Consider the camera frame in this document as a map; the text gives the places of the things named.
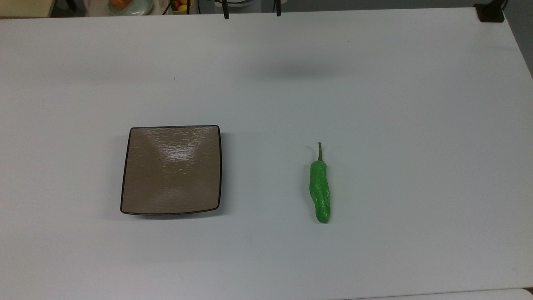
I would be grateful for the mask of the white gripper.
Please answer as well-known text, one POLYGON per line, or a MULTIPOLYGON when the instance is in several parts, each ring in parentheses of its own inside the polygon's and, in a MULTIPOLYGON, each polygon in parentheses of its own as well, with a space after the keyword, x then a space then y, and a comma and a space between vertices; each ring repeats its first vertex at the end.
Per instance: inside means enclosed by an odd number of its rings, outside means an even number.
POLYGON ((229 19, 229 7, 245 7, 261 3, 262 5, 275 4, 276 16, 281 16, 281 0, 199 0, 198 4, 210 3, 216 7, 221 7, 224 18, 229 19))

